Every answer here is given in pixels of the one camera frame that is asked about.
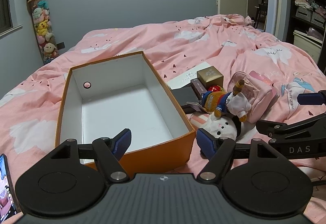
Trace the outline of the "white bunny plush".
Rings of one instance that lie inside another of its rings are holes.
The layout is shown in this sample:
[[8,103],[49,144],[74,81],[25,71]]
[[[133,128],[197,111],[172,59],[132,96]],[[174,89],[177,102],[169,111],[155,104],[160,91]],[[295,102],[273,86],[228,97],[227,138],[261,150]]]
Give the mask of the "white bunny plush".
[[254,124],[240,122],[237,116],[230,114],[216,119],[214,115],[195,112],[189,115],[189,120],[196,130],[204,128],[216,138],[228,137],[238,143],[249,143],[257,134]]

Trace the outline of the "pink pouch bag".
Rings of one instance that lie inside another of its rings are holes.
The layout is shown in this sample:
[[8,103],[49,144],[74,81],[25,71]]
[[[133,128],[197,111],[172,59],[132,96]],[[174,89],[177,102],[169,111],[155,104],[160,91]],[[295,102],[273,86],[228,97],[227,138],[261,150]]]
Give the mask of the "pink pouch bag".
[[253,70],[248,74],[242,71],[234,73],[229,81],[228,91],[231,91],[240,79],[245,82],[241,92],[251,104],[247,121],[255,123],[277,101],[279,92],[269,78]]

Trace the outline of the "brown sailor bear plush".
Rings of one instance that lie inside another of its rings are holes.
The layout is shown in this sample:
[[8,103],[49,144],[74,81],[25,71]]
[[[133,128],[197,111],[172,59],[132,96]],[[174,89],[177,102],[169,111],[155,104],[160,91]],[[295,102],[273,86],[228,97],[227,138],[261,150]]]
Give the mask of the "brown sailor bear plush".
[[242,93],[244,84],[244,79],[240,79],[231,92],[207,91],[202,93],[199,102],[187,102],[187,105],[196,111],[213,114],[217,119],[231,114],[237,116],[240,122],[245,122],[247,114],[251,110],[251,104]]

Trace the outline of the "gold square box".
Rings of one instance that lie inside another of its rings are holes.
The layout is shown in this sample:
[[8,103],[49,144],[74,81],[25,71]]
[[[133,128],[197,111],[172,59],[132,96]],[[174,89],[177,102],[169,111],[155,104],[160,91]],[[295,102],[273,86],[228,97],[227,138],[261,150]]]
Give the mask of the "gold square box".
[[206,89],[214,85],[222,87],[224,82],[223,74],[214,66],[197,71],[197,78]]

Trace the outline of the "orange cardboard box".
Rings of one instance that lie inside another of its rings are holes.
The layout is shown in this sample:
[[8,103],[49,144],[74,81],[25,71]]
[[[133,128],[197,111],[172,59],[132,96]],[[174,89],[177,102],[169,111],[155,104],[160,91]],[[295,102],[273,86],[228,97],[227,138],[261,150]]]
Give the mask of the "orange cardboard box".
[[189,161],[195,129],[143,52],[70,68],[55,144],[88,144],[126,128],[131,144],[120,164],[129,175],[165,173]]

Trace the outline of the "red orange knitted ball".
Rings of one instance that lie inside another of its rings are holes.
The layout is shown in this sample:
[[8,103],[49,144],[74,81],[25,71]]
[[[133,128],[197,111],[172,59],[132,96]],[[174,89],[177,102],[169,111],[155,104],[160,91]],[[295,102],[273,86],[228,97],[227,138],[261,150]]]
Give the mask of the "red orange knitted ball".
[[213,85],[213,86],[208,88],[208,91],[211,91],[211,92],[224,92],[224,89],[219,85]]

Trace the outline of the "black square box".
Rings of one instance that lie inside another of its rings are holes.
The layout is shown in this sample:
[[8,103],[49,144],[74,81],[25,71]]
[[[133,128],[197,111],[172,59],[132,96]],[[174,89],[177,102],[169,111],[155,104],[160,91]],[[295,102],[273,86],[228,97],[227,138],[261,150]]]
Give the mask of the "black square box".
[[171,92],[185,114],[202,111],[199,107],[199,99],[191,86],[172,89]]

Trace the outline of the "brown slim box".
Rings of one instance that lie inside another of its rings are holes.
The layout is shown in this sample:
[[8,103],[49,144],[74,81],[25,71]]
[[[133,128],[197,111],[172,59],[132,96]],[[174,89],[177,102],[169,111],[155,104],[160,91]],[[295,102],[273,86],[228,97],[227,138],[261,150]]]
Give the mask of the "brown slim box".
[[192,79],[191,82],[191,87],[193,91],[195,92],[196,96],[200,99],[203,94],[207,92],[207,89],[205,86],[200,82],[198,78]]

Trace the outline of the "white flat box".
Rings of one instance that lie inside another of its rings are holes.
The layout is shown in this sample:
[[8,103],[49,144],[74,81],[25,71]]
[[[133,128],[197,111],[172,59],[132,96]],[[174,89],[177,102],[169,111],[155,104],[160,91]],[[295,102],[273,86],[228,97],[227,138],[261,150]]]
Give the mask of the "white flat box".
[[178,75],[177,77],[169,80],[167,85],[171,90],[182,88],[188,85],[192,79],[197,78],[197,71],[200,71],[205,68],[209,68],[210,64],[203,62],[192,69],[185,71],[184,73]]

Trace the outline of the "smartphone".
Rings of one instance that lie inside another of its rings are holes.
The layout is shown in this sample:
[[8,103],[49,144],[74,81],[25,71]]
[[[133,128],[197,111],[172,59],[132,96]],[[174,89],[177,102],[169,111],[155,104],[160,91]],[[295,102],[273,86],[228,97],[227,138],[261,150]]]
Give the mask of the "smartphone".
[[0,206],[1,223],[21,211],[14,186],[11,180],[7,156],[3,153],[0,157]]

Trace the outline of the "plush toy hanging column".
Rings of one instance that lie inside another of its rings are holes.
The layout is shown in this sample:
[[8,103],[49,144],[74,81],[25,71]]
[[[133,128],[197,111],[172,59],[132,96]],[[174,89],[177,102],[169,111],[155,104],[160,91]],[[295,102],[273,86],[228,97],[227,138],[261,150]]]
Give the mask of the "plush toy hanging column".
[[34,32],[44,64],[49,64],[59,56],[50,10],[47,0],[29,0],[28,10],[32,18]]

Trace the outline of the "window frame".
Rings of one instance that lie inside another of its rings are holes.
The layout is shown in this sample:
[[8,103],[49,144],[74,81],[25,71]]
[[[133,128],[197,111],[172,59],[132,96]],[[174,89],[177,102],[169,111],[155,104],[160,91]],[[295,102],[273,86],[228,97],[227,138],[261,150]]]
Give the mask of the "window frame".
[[1,38],[20,30],[15,7],[15,0],[1,0]]

